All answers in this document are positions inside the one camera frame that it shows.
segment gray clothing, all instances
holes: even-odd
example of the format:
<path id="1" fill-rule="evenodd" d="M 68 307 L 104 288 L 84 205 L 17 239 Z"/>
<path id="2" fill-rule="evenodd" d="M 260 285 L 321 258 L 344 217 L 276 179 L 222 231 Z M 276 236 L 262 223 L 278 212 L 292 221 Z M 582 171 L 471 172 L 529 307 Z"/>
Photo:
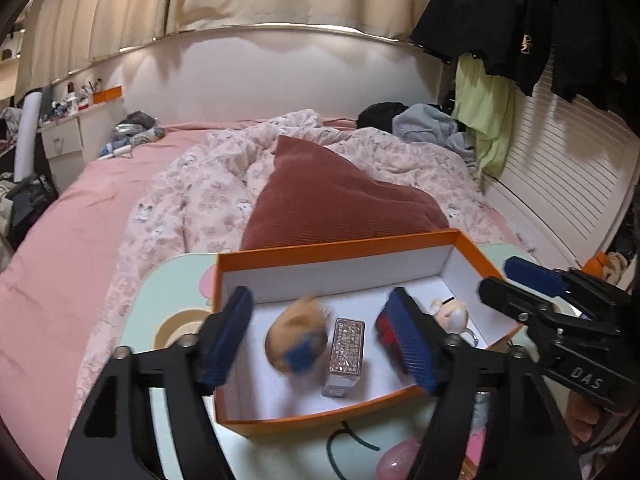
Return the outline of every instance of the gray clothing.
<path id="1" fill-rule="evenodd" d="M 392 133 L 404 142 L 430 142 L 457 153 L 470 170 L 476 168 L 473 138 L 458 122 L 433 106 L 417 104 L 393 118 Z"/>

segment clothes pile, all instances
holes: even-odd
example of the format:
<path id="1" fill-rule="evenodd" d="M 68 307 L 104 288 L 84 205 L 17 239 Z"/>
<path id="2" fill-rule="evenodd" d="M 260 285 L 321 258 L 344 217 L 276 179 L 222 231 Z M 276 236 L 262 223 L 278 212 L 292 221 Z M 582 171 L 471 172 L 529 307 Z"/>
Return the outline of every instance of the clothes pile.
<path id="1" fill-rule="evenodd" d="M 393 134 L 404 142 L 428 142 L 457 153 L 471 175 L 478 174 L 474 138 L 464 124 L 453 119 L 438 105 L 377 103 L 358 116 L 358 128 L 375 128 Z"/>
<path id="2" fill-rule="evenodd" d="M 0 111 L 0 153 L 17 142 L 21 116 L 20 108 L 8 107 Z"/>
<path id="3" fill-rule="evenodd" d="M 116 150 L 156 142 L 164 136 L 164 128 L 156 118 L 141 111 L 133 112 L 113 127 L 113 140 L 102 147 L 100 156 L 114 156 Z"/>
<path id="4" fill-rule="evenodd" d="M 13 248 L 6 239 L 11 228 L 11 212 L 14 203 L 5 198 L 14 187 L 13 182 L 0 180 L 0 272 L 6 268 L 14 254 Z"/>
<path id="5" fill-rule="evenodd" d="M 5 249 L 17 250 L 27 232 L 58 192 L 44 175 L 33 174 L 14 182 L 13 173 L 0 173 L 0 242 Z"/>

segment cable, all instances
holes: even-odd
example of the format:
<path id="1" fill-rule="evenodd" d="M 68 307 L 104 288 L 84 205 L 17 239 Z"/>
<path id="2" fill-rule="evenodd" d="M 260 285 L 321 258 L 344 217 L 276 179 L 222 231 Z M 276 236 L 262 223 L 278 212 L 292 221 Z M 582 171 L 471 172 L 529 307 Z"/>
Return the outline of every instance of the cable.
<path id="1" fill-rule="evenodd" d="M 329 437 L 329 439 L 326 441 L 326 456 L 329 459 L 329 464 L 331 464 L 331 469 L 334 470 L 335 475 L 340 480 L 347 480 L 346 477 L 342 474 L 342 472 L 338 468 L 337 463 L 335 463 L 334 453 L 331 450 L 331 446 L 334 443 L 334 440 L 336 439 L 336 437 L 338 437 L 339 435 L 342 435 L 342 434 L 349 435 L 358 444 L 360 444 L 361 446 L 367 447 L 369 449 L 372 449 L 373 451 L 380 451 L 380 448 L 378 446 L 374 446 L 373 444 L 370 444 L 369 442 L 366 442 L 365 440 L 362 440 L 359 436 L 357 436 L 353 432 L 353 430 L 349 427 L 349 425 L 345 421 L 343 421 L 342 422 L 342 429 L 334 431 L 331 434 L 331 436 Z"/>
<path id="2" fill-rule="evenodd" d="M 344 428 L 344 430 L 349 434 L 349 436 L 355 440 L 358 444 L 360 444 L 361 446 L 364 447 L 368 447 L 369 449 L 372 449 L 373 451 L 380 451 L 380 448 L 378 446 L 374 446 L 373 444 L 370 444 L 369 442 L 366 442 L 364 440 L 362 440 L 359 436 L 357 436 L 355 433 L 353 433 L 353 430 L 349 427 L 349 425 L 346 422 L 342 422 L 342 426 Z"/>

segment rose quartz egg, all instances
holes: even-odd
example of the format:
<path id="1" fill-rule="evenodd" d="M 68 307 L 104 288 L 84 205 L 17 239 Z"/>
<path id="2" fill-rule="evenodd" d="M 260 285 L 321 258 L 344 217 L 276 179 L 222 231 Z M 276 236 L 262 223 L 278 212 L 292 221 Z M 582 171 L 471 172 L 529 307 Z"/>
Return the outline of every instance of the rose quartz egg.
<path id="1" fill-rule="evenodd" d="M 420 449 L 417 440 L 408 438 L 387 451 L 376 466 L 378 480 L 406 480 Z"/>

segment bed table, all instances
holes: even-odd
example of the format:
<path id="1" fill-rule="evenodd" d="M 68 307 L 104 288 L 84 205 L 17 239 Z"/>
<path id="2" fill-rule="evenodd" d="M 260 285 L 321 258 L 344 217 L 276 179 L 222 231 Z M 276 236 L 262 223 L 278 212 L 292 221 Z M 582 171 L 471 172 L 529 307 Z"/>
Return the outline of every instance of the bed table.
<path id="1" fill-rule="evenodd" d="M 487 244 L 480 249 L 497 269 L 502 269 L 510 256 L 531 260 L 527 253 L 509 244 Z M 120 344 L 132 347 L 135 352 L 152 350 L 156 331 L 169 316 L 187 308 L 209 310 L 209 300 L 203 297 L 199 285 L 214 263 L 213 254 L 184 254 L 155 269 L 140 288 Z M 532 343 L 523 332 L 517 334 L 514 341 L 531 348 Z M 563 409 L 566 392 L 558 385 L 552 391 Z M 182 475 L 173 449 L 163 391 L 152 390 L 151 402 L 164 474 L 172 480 L 180 480 Z M 207 399 L 205 405 L 226 459 L 238 480 L 338 478 L 327 457 L 327 441 L 332 433 L 341 429 L 340 425 L 328 424 L 305 431 L 246 438 L 215 423 L 212 402 Z M 375 480 L 375 466 L 380 457 L 402 440 L 420 440 L 435 405 L 433 397 L 415 397 L 409 402 L 348 420 L 348 425 L 360 438 L 380 450 L 368 449 L 347 434 L 338 436 L 332 444 L 332 455 L 344 477 Z"/>

